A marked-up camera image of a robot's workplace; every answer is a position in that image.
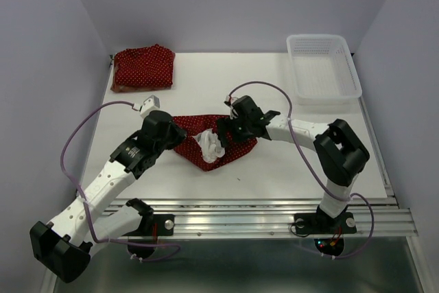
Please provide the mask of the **red plaid skirt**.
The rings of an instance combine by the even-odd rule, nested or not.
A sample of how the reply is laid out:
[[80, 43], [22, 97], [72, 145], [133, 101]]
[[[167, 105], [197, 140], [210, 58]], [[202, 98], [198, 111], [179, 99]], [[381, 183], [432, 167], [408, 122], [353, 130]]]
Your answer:
[[140, 92], [150, 92], [150, 91], [166, 91], [170, 90], [169, 86], [126, 86], [119, 84], [112, 84], [110, 90], [114, 93], [140, 93]]

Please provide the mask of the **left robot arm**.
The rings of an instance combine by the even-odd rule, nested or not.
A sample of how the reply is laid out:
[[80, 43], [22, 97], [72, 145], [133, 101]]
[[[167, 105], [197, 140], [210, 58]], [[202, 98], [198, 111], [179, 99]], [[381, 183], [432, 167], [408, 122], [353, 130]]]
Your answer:
[[103, 244], [128, 244], [123, 235], [154, 228], [154, 210], [133, 198], [103, 219], [113, 200], [149, 168], [165, 150], [183, 142], [186, 132], [164, 111], [144, 116], [140, 130], [110, 155], [93, 182], [48, 223], [38, 221], [29, 231], [34, 257], [61, 281], [76, 280]]

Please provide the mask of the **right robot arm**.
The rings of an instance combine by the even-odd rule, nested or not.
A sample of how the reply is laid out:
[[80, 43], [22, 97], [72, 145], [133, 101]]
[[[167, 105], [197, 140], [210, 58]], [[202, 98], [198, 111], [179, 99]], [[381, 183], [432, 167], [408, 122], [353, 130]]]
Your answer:
[[369, 151], [349, 124], [343, 119], [329, 124], [290, 119], [276, 110], [265, 113], [248, 95], [228, 96], [225, 105], [230, 108], [230, 115], [217, 120], [222, 147], [251, 139], [292, 143], [315, 178], [318, 177], [302, 150], [317, 154], [327, 182], [319, 182], [324, 195], [316, 213], [316, 225], [323, 231], [337, 227], [351, 199], [353, 183], [370, 159]]

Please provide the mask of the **red polka dot skirt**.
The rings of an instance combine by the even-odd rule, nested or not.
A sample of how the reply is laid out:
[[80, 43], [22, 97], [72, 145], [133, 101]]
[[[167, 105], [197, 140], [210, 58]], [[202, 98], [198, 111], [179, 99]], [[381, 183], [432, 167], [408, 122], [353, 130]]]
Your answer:
[[186, 131], [187, 138], [174, 151], [204, 172], [225, 166], [250, 153], [257, 144], [256, 139], [237, 143], [230, 134], [226, 134], [226, 144], [222, 144], [217, 120], [223, 118], [223, 115], [175, 116], [174, 122]]
[[158, 44], [120, 51], [114, 56], [112, 84], [172, 87], [175, 57], [172, 50]]

